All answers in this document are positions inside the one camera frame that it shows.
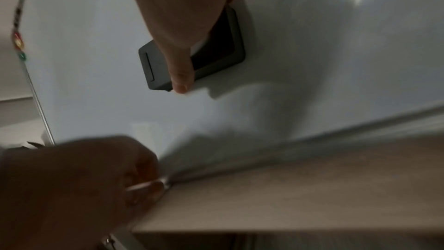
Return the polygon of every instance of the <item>white plastic surface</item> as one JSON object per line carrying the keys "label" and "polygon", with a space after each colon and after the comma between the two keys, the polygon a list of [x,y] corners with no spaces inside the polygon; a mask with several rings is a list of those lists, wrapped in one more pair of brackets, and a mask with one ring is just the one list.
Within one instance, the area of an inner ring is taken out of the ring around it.
{"label": "white plastic surface", "polygon": [[129,134],[230,154],[444,100],[443,0],[236,0],[245,62],[187,95],[149,90],[134,0],[27,0],[27,68],[56,142]]}

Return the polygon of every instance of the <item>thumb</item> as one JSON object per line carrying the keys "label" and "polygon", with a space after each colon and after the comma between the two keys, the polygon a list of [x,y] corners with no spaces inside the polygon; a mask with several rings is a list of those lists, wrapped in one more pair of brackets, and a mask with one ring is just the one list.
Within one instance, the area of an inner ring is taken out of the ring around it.
{"label": "thumb", "polygon": [[179,94],[188,92],[194,82],[194,68],[190,48],[170,47],[164,52],[173,89]]}

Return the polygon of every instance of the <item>hand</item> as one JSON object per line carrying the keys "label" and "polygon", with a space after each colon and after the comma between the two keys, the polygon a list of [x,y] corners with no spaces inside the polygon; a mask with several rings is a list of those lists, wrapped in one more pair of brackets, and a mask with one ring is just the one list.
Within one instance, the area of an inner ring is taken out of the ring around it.
{"label": "hand", "polygon": [[190,48],[203,40],[232,0],[136,0],[154,41],[165,56],[173,89],[189,91],[194,82]]}
{"label": "hand", "polygon": [[163,193],[162,183],[125,191],[158,178],[154,153],[129,137],[6,152],[0,159],[2,249],[91,247]]}

